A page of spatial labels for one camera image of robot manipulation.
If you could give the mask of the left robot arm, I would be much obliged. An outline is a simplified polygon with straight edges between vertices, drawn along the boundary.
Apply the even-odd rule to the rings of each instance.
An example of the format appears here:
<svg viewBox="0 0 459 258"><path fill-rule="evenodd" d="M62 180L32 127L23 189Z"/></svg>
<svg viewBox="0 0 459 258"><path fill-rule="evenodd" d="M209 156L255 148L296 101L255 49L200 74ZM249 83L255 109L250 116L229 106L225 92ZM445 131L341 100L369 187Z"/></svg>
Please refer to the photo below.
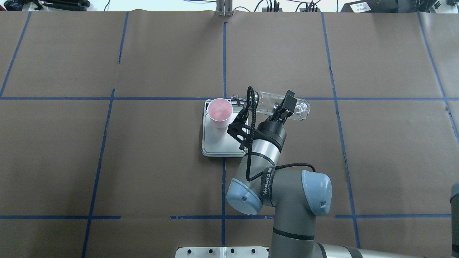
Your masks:
<svg viewBox="0 0 459 258"><path fill-rule="evenodd" d="M293 126L262 123L255 157L241 160L227 201L256 216L274 208L271 257L318 257L316 218L347 219L355 252L374 242L434 252L440 231L409 226L455 219L458 127L444 97L305 97L309 115Z"/></svg>

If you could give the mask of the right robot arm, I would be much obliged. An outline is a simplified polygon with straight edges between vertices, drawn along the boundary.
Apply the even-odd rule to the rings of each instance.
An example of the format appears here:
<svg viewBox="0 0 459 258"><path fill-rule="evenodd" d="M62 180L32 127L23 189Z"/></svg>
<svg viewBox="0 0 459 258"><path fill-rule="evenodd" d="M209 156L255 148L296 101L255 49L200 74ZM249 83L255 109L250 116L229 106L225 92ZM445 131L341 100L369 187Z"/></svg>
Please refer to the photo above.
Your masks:
<svg viewBox="0 0 459 258"><path fill-rule="evenodd" d="M452 229L452 256L459 257L459 183L452 185L450 195L451 229Z"/></svg>

